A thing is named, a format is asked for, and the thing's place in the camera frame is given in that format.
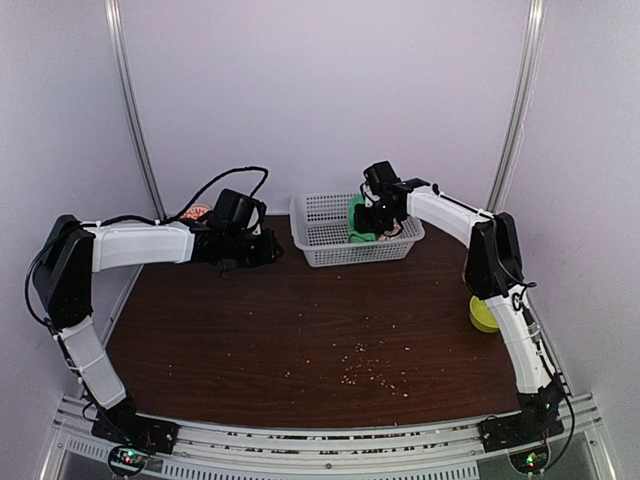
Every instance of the red object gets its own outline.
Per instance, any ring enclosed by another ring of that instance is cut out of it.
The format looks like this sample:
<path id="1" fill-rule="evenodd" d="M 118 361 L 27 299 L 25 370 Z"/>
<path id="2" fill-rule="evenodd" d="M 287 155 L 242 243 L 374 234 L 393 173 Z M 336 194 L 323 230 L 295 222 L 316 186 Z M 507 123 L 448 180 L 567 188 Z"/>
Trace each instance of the red object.
<path id="1" fill-rule="evenodd" d="M 187 210 L 181 218 L 191 218 L 193 220 L 197 220 L 209 210 L 211 210 L 211 207 L 209 205 L 205 205 L 204 203 L 191 205 L 191 207 L 189 207 L 189 210 Z"/>

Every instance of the green object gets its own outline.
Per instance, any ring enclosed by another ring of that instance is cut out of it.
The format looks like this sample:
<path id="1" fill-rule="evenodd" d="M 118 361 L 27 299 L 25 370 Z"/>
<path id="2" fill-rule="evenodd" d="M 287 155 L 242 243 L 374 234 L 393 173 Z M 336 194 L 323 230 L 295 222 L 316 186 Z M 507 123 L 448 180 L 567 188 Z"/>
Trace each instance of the green object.
<path id="1" fill-rule="evenodd" d="M 356 205 L 364 204 L 361 195 L 356 195 L 349 200 L 349 243 L 375 242 L 375 233 L 359 233 L 356 231 Z"/>
<path id="2" fill-rule="evenodd" d="M 476 296 L 471 297 L 469 310 L 471 323 L 473 323 L 473 326 L 478 330 L 484 333 L 496 333 L 500 331 L 498 322 L 483 300 L 480 300 Z"/>

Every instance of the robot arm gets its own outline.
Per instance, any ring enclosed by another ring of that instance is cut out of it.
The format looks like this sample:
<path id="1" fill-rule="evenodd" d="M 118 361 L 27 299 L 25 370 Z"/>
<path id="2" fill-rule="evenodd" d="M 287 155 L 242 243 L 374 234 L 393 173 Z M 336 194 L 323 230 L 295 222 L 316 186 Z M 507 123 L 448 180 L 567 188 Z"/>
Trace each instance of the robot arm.
<path id="1" fill-rule="evenodd" d="M 364 172 L 364 205 L 355 212 L 356 230 L 383 233 L 408 215 L 430 223 L 467 249 L 464 279 L 469 290 L 493 313 L 516 375 L 522 413 L 510 420 L 487 420 L 481 431 L 487 451 L 539 440 L 549 430 L 562 431 L 557 420 L 563 391 L 529 310 L 522 259 L 513 217 L 465 205 L 420 179 L 401 181 L 389 164 Z"/>
<path id="2" fill-rule="evenodd" d="M 272 263 L 282 249 L 273 231 L 260 227 L 265 212 L 262 202 L 223 190 L 214 209 L 197 221 L 87 225 L 71 215 L 58 218 L 35 263 L 33 283 L 50 332 L 100 412 L 94 435 L 170 453 L 177 426 L 136 415 L 135 403 L 93 325 L 92 274 L 160 262 L 215 265 L 235 260 L 242 267 Z"/>

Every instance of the basket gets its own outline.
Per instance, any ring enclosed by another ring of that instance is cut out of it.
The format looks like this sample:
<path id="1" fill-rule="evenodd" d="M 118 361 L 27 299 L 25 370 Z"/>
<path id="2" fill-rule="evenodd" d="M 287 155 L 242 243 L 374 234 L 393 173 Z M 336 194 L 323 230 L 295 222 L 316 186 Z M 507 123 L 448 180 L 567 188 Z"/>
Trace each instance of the basket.
<path id="1" fill-rule="evenodd" d="M 316 193 L 291 198 L 289 218 L 293 243 L 312 267 L 400 260 L 424 237 L 420 220 L 402 222 L 397 237 L 365 243 L 348 243 L 349 199 L 357 193 Z"/>

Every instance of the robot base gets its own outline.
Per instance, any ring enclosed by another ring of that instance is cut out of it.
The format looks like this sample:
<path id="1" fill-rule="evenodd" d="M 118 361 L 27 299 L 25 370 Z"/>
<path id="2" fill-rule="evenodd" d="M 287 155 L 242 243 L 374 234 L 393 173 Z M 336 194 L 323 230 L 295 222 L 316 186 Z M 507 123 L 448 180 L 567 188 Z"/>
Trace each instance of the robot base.
<path id="1" fill-rule="evenodd" d="M 127 446 L 143 452 L 165 453 L 171 455 L 178 437 L 178 425 L 173 422 L 153 418 L 135 416 L 135 433 L 130 436 L 133 443 L 129 444 L 122 438 L 122 434 L 101 416 L 93 424 L 91 434 L 114 443 L 128 443 Z"/>
<path id="2" fill-rule="evenodd" d="M 478 425 L 480 438 L 485 452 L 495 452 L 505 448 L 515 448 L 527 443 L 544 440 L 544 433 L 547 438 L 560 435 L 564 432 L 564 425 L 559 418 L 549 420 L 542 431 L 529 432 L 523 434 L 521 413 L 500 418 L 484 420 Z"/>

